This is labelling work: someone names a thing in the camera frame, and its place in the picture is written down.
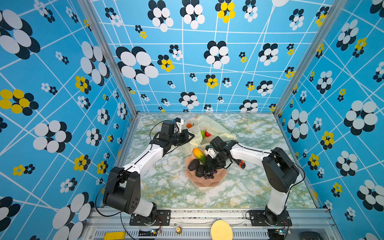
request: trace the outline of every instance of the green fruit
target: green fruit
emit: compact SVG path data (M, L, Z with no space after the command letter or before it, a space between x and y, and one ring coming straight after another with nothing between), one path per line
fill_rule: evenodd
M196 169L196 177L204 176L204 165L199 165Z
M199 164L200 164L200 161L198 159L192 160L192 162L188 166L188 170L190 171L196 170Z

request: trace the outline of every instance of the yellow block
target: yellow block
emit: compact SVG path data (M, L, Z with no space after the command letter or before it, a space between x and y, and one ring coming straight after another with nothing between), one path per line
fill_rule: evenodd
M104 235L104 240L117 240L117 239L124 239L125 238L125 232L107 232Z

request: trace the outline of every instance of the green marble surface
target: green marble surface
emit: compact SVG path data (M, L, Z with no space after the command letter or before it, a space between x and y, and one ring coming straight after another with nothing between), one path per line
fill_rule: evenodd
M261 149L284 149L293 159L272 114L207 114L235 134L243 145ZM141 114L126 164L145 150L149 132L158 122L176 117L184 120L193 114ZM160 130L161 124L152 131ZM236 164L228 168L227 176L217 187L198 188L185 175L184 154L177 149L157 161L141 175L141 197L155 202L159 208L264 208L271 186L265 172L257 165L246 163L241 169ZM288 208L315 208L304 182L292 188Z

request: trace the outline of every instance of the plastic bag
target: plastic bag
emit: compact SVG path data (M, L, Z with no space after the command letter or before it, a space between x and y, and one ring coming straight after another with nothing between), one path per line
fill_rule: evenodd
M186 129L189 123L193 126L188 128L188 131L193 133L195 137L190 142L177 148L179 151L185 154L192 154L192 150L194 148L201 148L202 145L205 147L217 136L219 136L223 141L237 140L236 135L231 134L227 129L225 129L218 122L208 116L194 116L188 120L185 120L182 129ZM207 133L211 134L211 136L205 137L203 139L201 131L206 131Z

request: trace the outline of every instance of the pink bowl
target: pink bowl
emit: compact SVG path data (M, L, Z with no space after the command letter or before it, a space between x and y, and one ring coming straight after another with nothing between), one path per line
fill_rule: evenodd
M191 155L185 159L185 164L187 169L185 170L185 175L198 187L216 187L221 180L227 175L226 169L219 169L217 173L214 174L214 179L205 179L204 177L196 177L196 170L188 170L189 164L192 160L196 159L194 155Z

